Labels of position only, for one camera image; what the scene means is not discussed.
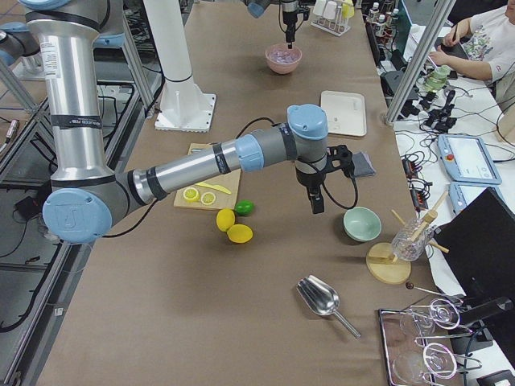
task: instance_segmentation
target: green bowl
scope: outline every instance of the green bowl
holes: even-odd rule
[[[366,207],[355,207],[344,215],[345,232],[356,241],[371,241],[381,233],[381,220]]]

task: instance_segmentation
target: blue joint cover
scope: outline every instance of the blue joint cover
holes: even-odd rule
[[[22,22],[10,22],[0,26],[0,30],[4,30],[7,33],[13,32],[28,32],[29,29],[25,23]]]
[[[48,229],[71,243],[94,241],[113,224],[107,205],[78,188],[63,188],[49,195],[43,205],[43,218]]]
[[[253,135],[247,134],[236,140],[236,154],[243,171],[260,170],[265,166],[265,156]]]
[[[260,18],[265,13],[265,9],[255,2],[251,2],[247,6],[247,10],[255,18]]]
[[[7,66],[11,66],[15,62],[14,58],[7,52],[0,50],[0,60]]]
[[[32,10],[54,10],[65,6],[71,0],[18,0],[21,4]]]
[[[93,48],[122,48],[123,43],[126,41],[125,34],[119,35],[101,35],[93,42]]]
[[[293,105],[287,115],[288,125],[301,138],[318,141],[328,135],[328,118],[317,105]]]

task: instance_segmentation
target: cutting board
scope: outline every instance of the cutting board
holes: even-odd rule
[[[207,149],[211,147],[211,145],[203,144],[203,143],[192,143],[190,144],[188,154],[192,153],[192,149]],[[197,189],[202,195],[206,191],[211,191],[216,195],[216,201],[212,205],[204,205],[200,201],[189,203],[183,197],[184,189],[179,189],[177,194],[175,195],[174,207],[185,207],[189,209],[203,209],[207,211],[219,211],[225,207],[234,208],[238,197],[238,187],[240,186],[240,175],[241,170],[234,170],[226,175],[217,175],[211,179],[206,179],[204,182],[209,183],[211,185],[221,185],[222,187],[226,187],[231,191],[231,194],[228,195],[221,191],[215,191],[208,187],[199,187],[196,185],[191,185],[195,189]]]

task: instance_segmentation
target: bowl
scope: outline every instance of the bowl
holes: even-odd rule
[[[300,48],[288,48],[287,43],[278,43],[265,50],[266,63],[270,70],[284,75],[293,72],[303,57]]]
[[[381,233],[381,220],[366,207],[355,207],[344,215],[344,229],[356,241],[371,241]]]

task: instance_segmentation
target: label on robot arm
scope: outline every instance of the label on robot arm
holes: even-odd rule
[[[43,68],[45,79],[60,78],[57,48],[52,42],[41,43],[41,56],[43,58]]]

